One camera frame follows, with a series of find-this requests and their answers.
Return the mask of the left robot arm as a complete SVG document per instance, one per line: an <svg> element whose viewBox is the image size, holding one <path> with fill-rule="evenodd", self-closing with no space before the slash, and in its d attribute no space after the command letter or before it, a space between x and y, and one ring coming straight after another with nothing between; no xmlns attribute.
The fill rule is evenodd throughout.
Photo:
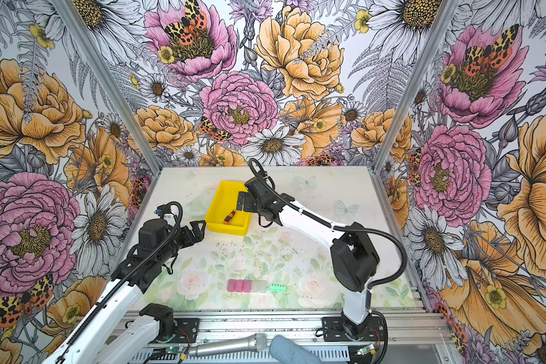
<svg viewBox="0 0 546 364"><path fill-rule="evenodd" d="M116 268L101 297L45 362L126 363L157 338L171 338L176 332L173 310L153 303L136 317L127 332L105 345L125 314L160 275L165 263L174 261L179 250L201 242L205 229L203 220L184 227L177 222L170 225L163 218L146 221L138 232L139 242Z"/></svg>

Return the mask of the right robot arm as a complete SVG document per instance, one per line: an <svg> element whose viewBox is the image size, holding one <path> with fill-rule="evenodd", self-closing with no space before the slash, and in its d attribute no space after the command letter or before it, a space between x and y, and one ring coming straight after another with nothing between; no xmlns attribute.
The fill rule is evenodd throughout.
<svg viewBox="0 0 546 364"><path fill-rule="evenodd" d="M277 194L267 182L253 177L238 195L238 207L266 221L298 231L326 248L335 278L345 288L342 320L344 334L358 341L370 322L371 278L380 259L362 225L345 225L328 220L307 209L287 194Z"/></svg>

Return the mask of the orange black screwdriver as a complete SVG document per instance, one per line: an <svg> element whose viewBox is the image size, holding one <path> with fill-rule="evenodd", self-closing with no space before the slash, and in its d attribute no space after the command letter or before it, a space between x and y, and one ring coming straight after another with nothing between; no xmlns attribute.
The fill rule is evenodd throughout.
<svg viewBox="0 0 546 364"><path fill-rule="evenodd" d="M229 225L229 224L231 223L233 217L235 217L236 213L237 213L236 210L231 211L231 212L224 218L223 224Z"/></svg>

